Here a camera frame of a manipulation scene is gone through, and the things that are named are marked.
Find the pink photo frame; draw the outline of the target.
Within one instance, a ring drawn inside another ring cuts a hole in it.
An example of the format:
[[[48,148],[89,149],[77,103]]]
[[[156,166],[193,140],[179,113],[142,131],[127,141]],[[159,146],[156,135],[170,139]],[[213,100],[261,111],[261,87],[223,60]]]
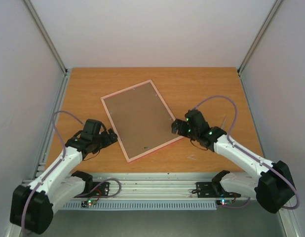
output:
[[[172,133],[175,117],[152,80],[103,96],[101,101],[127,162],[182,139]]]

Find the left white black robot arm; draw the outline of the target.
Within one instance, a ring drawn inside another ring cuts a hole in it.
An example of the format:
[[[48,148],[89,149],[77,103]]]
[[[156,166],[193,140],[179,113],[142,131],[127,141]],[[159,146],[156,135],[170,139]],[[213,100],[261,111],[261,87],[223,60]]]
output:
[[[108,180],[96,183],[93,176],[83,171],[72,170],[90,153],[117,142],[113,129],[106,129],[102,122],[88,119],[63,145],[58,158],[35,180],[19,185],[12,194],[10,223],[38,235],[44,233],[54,214],[72,198],[88,198],[92,204],[94,195],[108,197]]]

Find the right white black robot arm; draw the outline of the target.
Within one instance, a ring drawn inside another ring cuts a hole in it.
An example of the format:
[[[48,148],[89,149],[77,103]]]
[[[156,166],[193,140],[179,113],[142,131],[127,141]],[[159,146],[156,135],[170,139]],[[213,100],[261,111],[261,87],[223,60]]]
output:
[[[248,177],[221,171],[212,179],[216,195],[227,192],[255,198],[269,213],[276,213],[296,195],[295,184],[288,165],[265,159],[245,148],[226,131],[211,127],[199,110],[189,110],[185,120],[176,119],[171,124],[172,133],[197,141],[202,147],[217,153],[242,168]]]

